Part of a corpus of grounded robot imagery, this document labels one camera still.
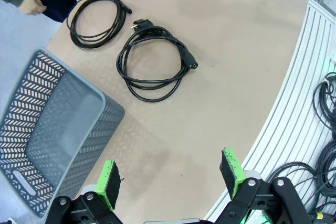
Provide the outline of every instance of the white slatted panel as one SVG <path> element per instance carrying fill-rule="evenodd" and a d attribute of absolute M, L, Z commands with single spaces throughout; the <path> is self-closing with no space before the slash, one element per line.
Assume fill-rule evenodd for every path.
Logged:
<path fill-rule="evenodd" d="M 330 71 L 335 71 L 331 60 L 331 45 L 335 43 L 335 17 L 313 0 L 309 1 L 299 40 L 277 100 L 257 140 L 242 167 L 259 172 L 263 179 L 280 165 L 302 161 L 315 167 L 322 148 L 331 140 L 331 132 L 315 116 L 312 94 L 316 85 Z M 291 178 L 295 185 L 309 177 L 296 172 Z M 311 181 L 301 184 L 301 197 L 310 196 Z M 230 197 L 225 190 L 205 219 L 215 221 Z M 331 206 L 325 210 L 335 211 Z M 250 223 L 256 223 L 256 215 Z"/>

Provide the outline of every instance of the beige tabletop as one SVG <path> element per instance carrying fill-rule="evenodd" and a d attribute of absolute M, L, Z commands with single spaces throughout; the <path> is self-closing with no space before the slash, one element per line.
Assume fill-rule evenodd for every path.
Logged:
<path fill-rule="evenodd" d="M 221 149 L 234 149 L 242 162 L 270 112 L 308 0 L 122 1 L 133 14 L 112 42 L 79 49 L 63 24 L 48 46 L 126 111 L 85 185 L 96 183 L 106 159 L 115 159 L 124 178 L 116 214 L 124 223 L 203 218 L 225 188 Z M 115 11 L 113 3 L 94 3 L 80 17 L 79 32 L 103 31 Z M 130 26 L 140 18 L 168 29 L 198 62 L 160 103 L 135 98 L 116 70 Z M 168 78 L 179 66 L 176 49 L 162 41 L 136 47 L 129 59 L 130 76 L 139 79 Z"/>

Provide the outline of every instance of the screw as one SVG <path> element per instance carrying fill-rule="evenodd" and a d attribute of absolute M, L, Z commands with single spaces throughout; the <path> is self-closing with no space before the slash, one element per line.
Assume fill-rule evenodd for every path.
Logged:
<path fill-rule="evenodd" d="M 59 203 L 61 204 L 61 205 L 64 205 L 65 203 L 67 202 L 67 200 L 66 199 L 61 199 L 60 201 L 59 201 Z"/>
<path fill-rule="evenodd" d="M 256 185 L 256 182 L 255 182 L 253 179 L 250 179 L 250 180 L 247 182 L 247 184 L 248 184 L 249 186 L 255 186 L 255 185 Z"/>
<path fill-rule="evenodd" d="M 93 194 L 88 194 L 88 195 L 86 196 L 86 199 L 87 199 L 87 200 L 92 200 L 92 199 L 93 199 Z"/>
<path fill-rule="evenodd" d="M 282 179 L 279 179 L 279 180 L 278 180 L 278 186 L 283 186 L 284 183 L 285 183 L 285 182 L 284 182 Z"/>

